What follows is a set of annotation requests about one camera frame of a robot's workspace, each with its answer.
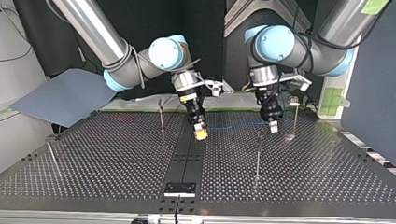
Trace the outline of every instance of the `metal frame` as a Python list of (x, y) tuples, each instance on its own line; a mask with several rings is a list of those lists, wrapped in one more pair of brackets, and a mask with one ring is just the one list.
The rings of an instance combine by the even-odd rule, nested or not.
[[(230, 35), (251, 14), (261, 9), (275, 11), (288, 24), (292, 25), (298, 4), (294, 0), (237, 0), (224, 18), (224, 37)], [(304, 32), (311, 22), (299, 8), (295, 29)]]
[[(357, 158), (360, 158), (359, 162), (364, 162), (371, 170), (377, 171), (387, 180), (387, 184), (396, 186), (396, 178), (394, 178), (394, 175), (384, 170), (384, 167), (379, 163), (372, 161), (368, 155), (365, 155), (363, 151), (340, 133), (336, 133), (334, 137), (340, 139), (345, 150), (355, 155)], [(85, 202), (84, 200), (67, 200), (67, 204), (72, 205), (71, 210), (67, 208), (63, 209), (65, 201), (25, 200), (23, 201), (23, 208), (29, 209), (29, 211), (0, 210), (0, 222), (126, 223), (139, 218), (148, 219), (151, 223), (159, 223), (160, 221), (161, 223), (175, 223), (175, 214), (177, 214), (177, 219), (183, 223), (396, 223), (396, 214), (393, 214), (394, 207), (389, 205), (385, 206), (368, 203), (355, 206), (349, 203), (329, 205), (326, 203), (309, 202), (280, 204), (252, 202), (208, 203), (200, 201), (199, 188), (204, 159), (203, 143), (204, 142), (197, 142), (194, 140), (191, 126), (184, 120), (184, 125), (178, 136), (173, 155), (174, 161), (171, 161), (165, 180), (163, 181), (163, 189), (167, 182), (196, 183), (198, 190), (196, 191), (195, 198), (160, 197), (159, 199), (151, 201), (142, 200), (140, 203), (131, 203), (131, 201), (113, 203), (111, 199), (105, 201), (94, 200), (94, 203), (92, 203), (92, 201), (90, 203)], [(36, 153), (43, 153), (45, 150), (47, 149), (43, 146), (38, 149)], [(12, 170), (20, 166), (21, 164), (17, 163), (8, 170), (7, 173), (2, 173), (0, 176), (12, 175)], [(13, 200), (7, 200), (7, 202), (2, 201), (2, 203), (21, 205), (21, 201), (15, 202)], [(46, 205), (48, 207), (48, 204), (50, 204), (53, 210), (62, 212), (38, 211), (40, 209), (45, 209), (44, 207)], [(265, 214), (262, 210), (263, 208), (267, 209), (269, 213)], [(395, 219), (336, 218), (365, 217), (367, 215), (372, 218)]]
[[(149, 223), (175, 223), (173, 215), (145, 215), (127, 213), (76, 213), (76, 212), (37, 212), (0, 210), (1, 223), (131, 223), (134, 219), (148, 220)], [(179, 215), (182, 223), (345, 223), (345, 224), (390, 224), (395, 219), (340, 218), (340, 217), (240, 217), (240, 216), (186, 216)]]

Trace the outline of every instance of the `black cable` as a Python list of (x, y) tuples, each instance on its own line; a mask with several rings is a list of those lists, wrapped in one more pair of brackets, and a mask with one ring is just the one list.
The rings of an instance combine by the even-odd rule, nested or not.
[(300, 8), (298, 6), (296, 6), (296, 11), (294, 13), (294, 19), (293, 19), (293, 25), (292, 25), (293, 30), (295, 29), (295, 26), (296, 26), (296, 20), (297, 20), (299, 10), (300, 10)]
[(27, 55), (30, 53), (30, 51), (32, 51), (32, 48), (33, 48), (33, 47), (32, 47), (32, 45), (31, 45), (31, 46), (29, 47), (29, 49), (26, 51), (26, 53), (22, 54), (21, 56), (18, 56), (18, 57), (15, 57), (15, 58), (10, 58), (10, 59), (0, 60), (0, 63), (5, 63), (5, 62), (10, 62), (10, 61), (15, 61), (15, 60), (21, 59), (21, 58), (27, 56)]
[(307, 37), (307, 39), (308, 39), (308, 43), (305, 41), (305, 39), (303, 38), (303, 36), (300, 34), (300, 33), (298, 33), (298, 32), (296, 32), (295, 30), (293, 30), (293, 29), (291, 29), (291, 31), (295, 34), (295, 35), (297, 35), (299, 38), (300, 38), (300, 40), (303, 42), (303, 44), (304, 44), (304, 46), (305, 46), (305, 48), (306, 48), (306, 51), (305, 51), (305, 56), (303, 57), (303, 59), (301, 60), (301, 62), (296, 66), (296, 68), (300, 68), (301, 66), (303, 66), (304, 65), (304, 63), (306, 62), (306, 60), (308, 59), (308, 57), (309, 57), (309, 60), (311, 61), (311, 67), (310, 67), (310, 69), (308, 70), (308, 71), (306, 71), (307, 73), (312, 73), (312, 71), (314, 71), (314, 56), (312, 55), (312, 51), (311, 51), (311, 47), (312, 47), (312, 39), (311, 38), (309, 38), (309, 37)]
[[(76, 39), (77, 45), (79, 47), (79, 49), (82, 51), (82, 47), (81, 47), (81, 43), (78, 40), (78, 35), (76, 33), (76, 30), (74, 29), (74, 27), (72, 27), (72, 32), (73, 32), (73, 36)], [(84, 55), (85, 61), (88, 61), (89, 63), (91, 63), (95, 68), (96, 68), (96, 73), (99, 74), (99, 71), (101, 71), (101, 73), (103, 74), (103, 70), (99, 69), (98, 65), (96, 65), (96, 63), (94, 63), (92, 60), (90, 60), (86, 55)]]

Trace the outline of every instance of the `gray cable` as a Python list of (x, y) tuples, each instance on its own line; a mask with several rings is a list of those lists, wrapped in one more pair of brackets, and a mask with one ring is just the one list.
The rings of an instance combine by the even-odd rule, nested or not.
[(12, 12), (15, 13), (15, 15), (18, 16), (18, 12), (12, 8), (12, 7), (8, 7), (8, 6), (4, 6), (4, 5), (0, 5), (0, 8), (3, 9), (3, 13), (1, 13), (4, 18), (6, 18), (6, 20), (14, 27), (15, 31), (18, 32), (18, 34), (20, 35), (20, 37), (22, 37), (22, 39), (24, 41), (26, 41), (27, 44), (30, 45), (29, 41), (26, 39), (26, 37), (23, 35), (23, 33), (20, 31), (20, 29), (18, 29), (18, 26), (12, 21), (12, 19), (8, 16), (8, 14), (6, 13), (6, 10), (10, 10)]
[(26, 55), (28, 55), (30, 53), (30, 51), (32, 51), (32, 45), (30, 44), (30, 42), (27, 40), (27, 38), (23, 35), (23, 33), (20, 31), (20, 29), (18, 29), (18, 26), (12, 21), (12, 19), (8, 16), (8, 14), (6, 13), (6, 10), (10, 10), (12, 11), (15, 15), (19, 16), (17, 10), (15, 10), (12, 7), (9, 6), (5, 6), (5, 5), (0, 5), (0, 8), (3, 9), (3, 12), (0, 13), (2, 14), (6, 20), (14, 27), (15, 31), (18, 33), (18, 35), (24, 40), (26, 41), (26, 43), (29, 45), (29, 49), (22, 54), (21, 56), (15, 57), (15, 58), (11, 58), (11, 59), (4, 59), (4, 60), (0, 60), (0, 63), (4, 63), (4, 62), (10, 62), (10, 61), (14, 61), (14, 60), (18, 60), (20, 58), (25, 57)]
[(61, 15), (59, 15), (59, 13), (55, 10), (55, 8), (53, 8), (52, 4), (50, 3), (50, 0), (46, 0), (46, 3), (47, 3), (47, 6), (49, 7), (49, 9), (53, 12), (53, 14), (55, 14), (62, 21), (70, 23), (70, 21), (68, 21), (67, 19), (63, 18)]

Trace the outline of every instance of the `black panel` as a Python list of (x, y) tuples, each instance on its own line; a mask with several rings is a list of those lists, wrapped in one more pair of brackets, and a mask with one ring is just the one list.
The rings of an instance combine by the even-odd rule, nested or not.
[(396, 4), (392, 3), (360, 46), (341, 123), (361, 141), (396, 163)]
[(73, 28), (58, 19), (47, 7), (45, 0), (15, 0), (14, 3), (46, 76), (84, 65), (79, 56)]

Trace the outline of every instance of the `green label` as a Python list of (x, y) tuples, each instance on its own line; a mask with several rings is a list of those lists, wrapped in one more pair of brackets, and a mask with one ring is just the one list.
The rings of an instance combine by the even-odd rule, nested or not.
[(389, 0), (368, 0), (364, 8), (361, 10), (362, 14), (376, 15), (387, 4)]
[(6, 108), (4, 110), (0, 110), (0, 115), (6, 114), (6, 113), (9, 113), (9, 112), (12, 112), (12, 111), (14, 111), (14, 110), (11, 109), (11, 108)]

